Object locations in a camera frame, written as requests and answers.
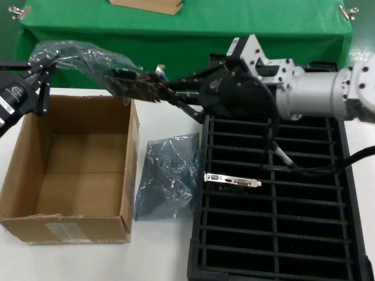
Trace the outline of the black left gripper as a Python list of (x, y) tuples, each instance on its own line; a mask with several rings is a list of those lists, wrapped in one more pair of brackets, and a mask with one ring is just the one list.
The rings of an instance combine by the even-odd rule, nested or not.
[[(47, 113), (50, 101), (50, 75), (56, 69), (58, 56), (36, 62), (1, 62), (1, 136), (28, 113)], [(21, 76), (5, 71), (22, 71)], [(40, 75), (39, 96), (24, 79)]]

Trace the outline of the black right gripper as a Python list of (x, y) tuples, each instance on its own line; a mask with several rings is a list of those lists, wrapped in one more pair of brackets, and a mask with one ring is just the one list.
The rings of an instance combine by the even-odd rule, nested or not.
[[(268, 87), (247, 73), (232, 75), (225, 64), (164, 82), (163, 87), (169, 90), (168, 103), (198, 123), (204, 123), (207, 112), (222, 117), (278, 116), (275, 94)], [(173, 90), (199, 90), (199, 100), (197, 94)], [(197, 111), (191, 105), (204, 109)]]

